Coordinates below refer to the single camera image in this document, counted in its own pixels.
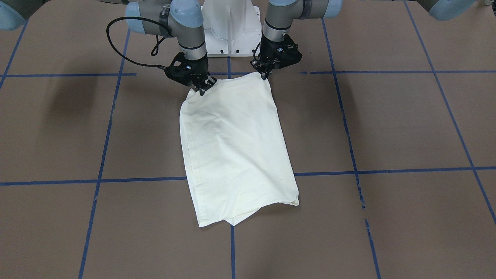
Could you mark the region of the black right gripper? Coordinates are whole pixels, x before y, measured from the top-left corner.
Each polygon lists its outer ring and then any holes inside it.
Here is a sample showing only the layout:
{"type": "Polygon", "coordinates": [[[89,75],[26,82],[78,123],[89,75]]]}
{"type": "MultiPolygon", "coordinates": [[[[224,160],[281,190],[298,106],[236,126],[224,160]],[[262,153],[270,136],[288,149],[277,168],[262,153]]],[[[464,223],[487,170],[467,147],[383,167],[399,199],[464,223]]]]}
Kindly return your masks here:
{"type": "Polygon", "coordinates": [[[203,96],[217,82],[208,70],[208,56],[205,54],[197,60],[186,58],[185,53],[179,52],[165,69],[167,78],[184,86],[192,86],[203,96]]]}

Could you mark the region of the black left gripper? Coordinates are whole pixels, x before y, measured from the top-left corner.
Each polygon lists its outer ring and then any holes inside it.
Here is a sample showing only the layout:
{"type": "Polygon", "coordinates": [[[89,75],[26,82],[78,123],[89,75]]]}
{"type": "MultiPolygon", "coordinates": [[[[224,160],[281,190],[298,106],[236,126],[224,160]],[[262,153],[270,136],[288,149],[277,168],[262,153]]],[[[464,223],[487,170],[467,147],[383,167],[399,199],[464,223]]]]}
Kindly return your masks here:
{"type": "Polygon", "coordinates": [[[251,66],[261,73],[263,81],[267,80],[273,70],[295,65],[302,59],[299,45],[288,34],[283,34],[281,42],[271,41],[262,34],[256,50],[259,53],[253,55],[251,66]]]}

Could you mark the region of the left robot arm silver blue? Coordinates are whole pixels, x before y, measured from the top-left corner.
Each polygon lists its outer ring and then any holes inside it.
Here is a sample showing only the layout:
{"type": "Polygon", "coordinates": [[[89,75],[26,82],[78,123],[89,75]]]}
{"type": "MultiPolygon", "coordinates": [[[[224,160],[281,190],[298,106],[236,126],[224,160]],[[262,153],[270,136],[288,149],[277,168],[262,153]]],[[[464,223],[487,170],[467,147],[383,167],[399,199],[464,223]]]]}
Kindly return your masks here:
{"type": "Polygon", "coordinates": [[[288,34],[293,21],[333,18],[340,13],[342,5],[342,0],[270,0],[251,66],[265,81],[275,69],[299,63],[302,59],[299,45],[288,34]]]}

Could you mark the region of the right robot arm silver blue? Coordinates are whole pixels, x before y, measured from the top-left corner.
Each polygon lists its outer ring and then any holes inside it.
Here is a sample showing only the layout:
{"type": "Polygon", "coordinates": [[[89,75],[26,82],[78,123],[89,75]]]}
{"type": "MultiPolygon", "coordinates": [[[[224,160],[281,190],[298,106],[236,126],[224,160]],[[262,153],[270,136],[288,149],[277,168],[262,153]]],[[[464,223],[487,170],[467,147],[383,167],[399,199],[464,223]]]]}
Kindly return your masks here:
{"type": "Polygon", "coordinates": [[[110,46],[110,27],[126,21],[135,33],[156,37],[151,55],[157,55],[160,44],[167,38],[176,38],[179,53],[169,66],[141,64],[165,72],[166,77],[184,86],[192,87],[200,95],[216,83],[208,69],[207,49],[200,3],[196,0],[110,0],[112,5],[125,5],[125,15],[110,21],[106,36],[110,46]]]}

